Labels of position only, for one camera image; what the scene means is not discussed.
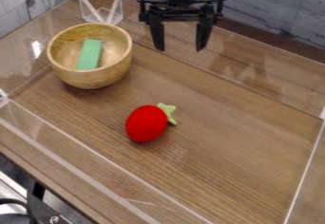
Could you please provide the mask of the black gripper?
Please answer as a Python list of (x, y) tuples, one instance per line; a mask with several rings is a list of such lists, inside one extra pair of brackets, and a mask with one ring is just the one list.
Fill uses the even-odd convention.
[(163, 22), (197, 21), (195, 49), (206, 47), (226, 0), (138, 0), (141, 22), (150, 26), (155, 48), (165, 51)]

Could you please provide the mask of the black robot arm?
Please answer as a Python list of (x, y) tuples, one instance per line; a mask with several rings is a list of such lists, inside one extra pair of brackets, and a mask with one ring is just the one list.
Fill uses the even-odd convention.
[(165, 51), (165, 22), (195, 22), (195, 49), (206, 47), (223, 18), (226, 0), (138, 0), (138, 20), (150, 27), (155, 49)]

